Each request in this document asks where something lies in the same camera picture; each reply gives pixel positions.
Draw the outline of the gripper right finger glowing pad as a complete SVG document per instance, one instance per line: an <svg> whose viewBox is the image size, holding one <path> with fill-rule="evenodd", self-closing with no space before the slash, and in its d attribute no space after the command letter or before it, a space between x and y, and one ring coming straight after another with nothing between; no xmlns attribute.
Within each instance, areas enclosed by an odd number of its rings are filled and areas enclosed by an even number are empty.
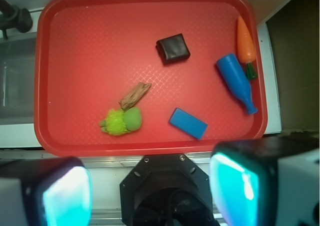
<svg viewBox="0 0 320 226"><path fill-rule="evenodd" d="M210 158L209 184L228 225L319 225L320 142L303 136L221 142Z"/></svg>

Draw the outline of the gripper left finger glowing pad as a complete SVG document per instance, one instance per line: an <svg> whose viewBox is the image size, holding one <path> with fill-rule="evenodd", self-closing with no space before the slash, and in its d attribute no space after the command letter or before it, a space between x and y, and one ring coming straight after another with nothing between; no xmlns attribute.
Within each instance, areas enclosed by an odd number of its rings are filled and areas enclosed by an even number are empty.
<svg viewBox="0 0 320 226"><path fill-rule="evenodd" d="M0 164L1 225L88 225L93 192L76 157L18 159Z"/></svg>

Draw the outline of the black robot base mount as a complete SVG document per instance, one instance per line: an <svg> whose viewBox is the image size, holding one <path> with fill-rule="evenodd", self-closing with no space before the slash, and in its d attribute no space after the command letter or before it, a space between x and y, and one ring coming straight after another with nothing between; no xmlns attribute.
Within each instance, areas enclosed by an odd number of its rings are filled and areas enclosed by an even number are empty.
<svg viewBox="0 0 320 226"><path fill-rule="evenodd" d="M209 176L184 154L147 155L120 185L125 225L218 225Z"/></svg>

